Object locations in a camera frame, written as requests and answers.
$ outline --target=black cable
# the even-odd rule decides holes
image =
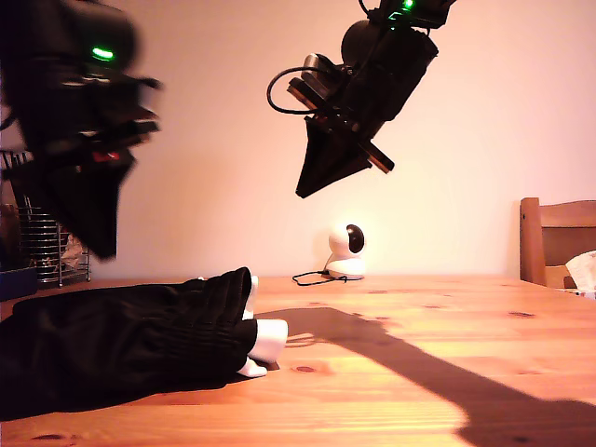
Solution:
[[[293,68],[289,68],[288,70],[284,70],[283,72],[281,72],[278,75],[276,75],[276,77],[274,77],[271,80],[271,82],[269,83],[269,86],[267,87],[267,102],[269,102],[269,105],[271,107],[273,107],[275,110],[277,110],[278,112],[281,112],[282,114],[289,114],[289,115],[310,115],[310,114],[315,114],[316,112],[318,112],[319,109],[313,109],[313,110],[284,109],[282,107],[277,106],[273,102],[273,99],[271,98],[271,91],[273,90],[273,86],[277,83],[277,81],[282,76],[285,76],[285,75],[287,75],[289,73],[307,72],[307,71],[319,72],[319,73],[326,73],[327,75],[329,74],[329,71],[323,70],[322,68],[317,68],[317,67],[293,67]]]
[[[329,275],[329,270],[319,270],[317,272],[306,272],[306,273],[301,273],[300,275],[294,275],[293,277],[291,277],[293,279],[293,281],[298,284],[299,286],[316,286],[318,284],[326,284],[328,282],[333,282],[333,281],[343,281],[344,284],[346,284],[348,281],[360,281],[362,278],[348,278],[348,277],[338,277],[338,278],[328,278],[328,279],[324,279],[322,281],[316,281],[316,282],[300,282],[298,280],[298,278],[301,277],[305,277],[306,275]]]
[[[0,132],[4,129],[8,129],[10,126],[12,126],[12,123],[14,123],[17,120],[17,117],[15,116],[15,114],[12,113],[12,111],[8,114],[7,119],[5,119],[2,124],[0,124]]]
[[[364,0],[358,0],[358,3],[360,3],[360,7],[364,11],[364,14],[366,14],[368,16],[369,15],[369,10],[364,5]]]

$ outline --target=white wall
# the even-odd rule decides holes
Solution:
[[[593,0],[457,2],[432,34],[440,57],[374,140],[395,170],[305,200],[305,123],[265,88],[310,52],[340,62],[357,0],[111,3],[142,30],[138,72],[166,90],[163,131],[122,191],[117,259],[95,278],[297,274],[324,265],[345,219],[368,236],[371,273],[516,277],[522,197],[596,198]],[[276,101],[299,105],[284,90]]]

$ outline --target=white plastic part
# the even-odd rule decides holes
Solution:
[[[246,302],[246,307],[244,307],[244,314],[242,315],[242,319],[251,319],[254,317],[254,302],[257,300],[257,291],[259,290],[259,277],[253,275],[251,276],[251,292],[249,293],[249,299]]]
[[[265,366],[259,366],[254,362],[254,360],[246,357],[246,363],[242,368],[240,368],[238,373],[249,378],[263,377],[264,375],[267,375],[267,369]]]
[[[257,319],[257,341],[249,357],[275,363],[288,340],[288,323],[283,319]]]

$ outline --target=white webcam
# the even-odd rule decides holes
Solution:
[[[361,255],[366,247],[362,230],[354,224],[336,225],[329,235],[329,247],[332,249],[325,270],[333,278],[364,278],[364,260]]]

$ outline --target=white object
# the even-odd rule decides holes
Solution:
[[[238,370],[238,373],[249,378],[263,377],[264,375],[267,375],[267,369],[265,366],[259,366],[254,360],[246,357],[246,363]]]
[[[254,317],[254,303],[259,290],[259,278],[251,277],[251,292],[244,308],[242,319]],[[267,369],[257,365],[254,361],[260,360],[266,363],[275,363],[288,340],[288,323],[283,319],[257,319],[257,339],[254,347],[246,358],[246,363],[239,374],[245,377],[263,377]]]
[[[257,291],[259,290],[259,277],[251,276],[251,283],[251,293],[249,293],[242,319],[251,319],[254,316],[254,302],[257,299]]]
[[[596,251],[577,255],[565,266],[579,290],[596,291]]]
[[[288,323],[283,319],[257,319],[257,341],[251,359],[275,363],[288,340]]]
[[[333,278],[362,279],[365,266],[362,253],[366,240],[362,230],[354,224],[336,225],[329,234],[332,255],[325,264]]]

